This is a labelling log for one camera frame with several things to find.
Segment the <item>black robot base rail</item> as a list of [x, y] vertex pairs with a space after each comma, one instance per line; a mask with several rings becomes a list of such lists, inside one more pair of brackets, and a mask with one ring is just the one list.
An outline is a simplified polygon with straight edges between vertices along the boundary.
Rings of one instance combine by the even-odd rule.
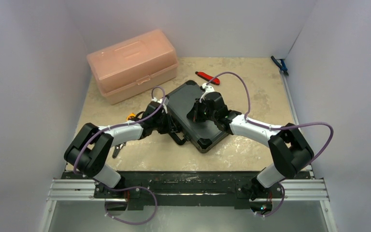
[[145, 206], [214, 206], [272, 210], [271, 201], [282, 197], [282, 187], [253, 187], [257, 171], [121, 171], [125, 192], [95, 184], [95, 199], [105, 199], [112, 213], [143, 210]]

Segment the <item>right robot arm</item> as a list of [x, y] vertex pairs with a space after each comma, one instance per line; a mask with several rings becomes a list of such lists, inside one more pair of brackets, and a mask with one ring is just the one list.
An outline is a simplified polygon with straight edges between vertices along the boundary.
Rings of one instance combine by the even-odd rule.
[[228, 109], [218, 92], [196, 99], [186, 116], [194, 123], [211, 121], [222, 132], [249, 138], [269, 148], [273, 163], [252, 179], [252, 191], [259, 197], [269, 193], [275, 183], [295, 177], [314, 157], [310, 145], [294, 124], [274, 128], [249, 120], [241, 112]]

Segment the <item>black foam-lined poker case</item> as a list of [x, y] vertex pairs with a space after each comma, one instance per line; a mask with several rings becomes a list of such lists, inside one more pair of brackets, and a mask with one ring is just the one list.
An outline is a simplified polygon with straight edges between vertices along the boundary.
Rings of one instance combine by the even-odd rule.
[[195, 99], [201, 95], [200, 86], [193, 80], [186, 81], [167, 94], [167, 110], [177, 129], [169, 135], [178, 145], [190, 142], [200, 153], [206, 153], [228, 134], [220, 131], [212, 121], [194, 123], [187, 118]]

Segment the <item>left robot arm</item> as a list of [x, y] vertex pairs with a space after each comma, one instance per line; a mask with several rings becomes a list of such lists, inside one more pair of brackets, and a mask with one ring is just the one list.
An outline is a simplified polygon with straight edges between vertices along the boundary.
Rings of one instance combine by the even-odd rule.
[[64, 160], [83, 175], [106, 185], [106, 192], [118, 198], [125, 191], [124, 178], [106, 163], [110, 149], [141, 140], [153, 131], [167, 134], [175, 130], [166, 105], [152, 101], [145, 111], [130, 117], [125, 123], [106, 127], [84, 124], [66, 149]]

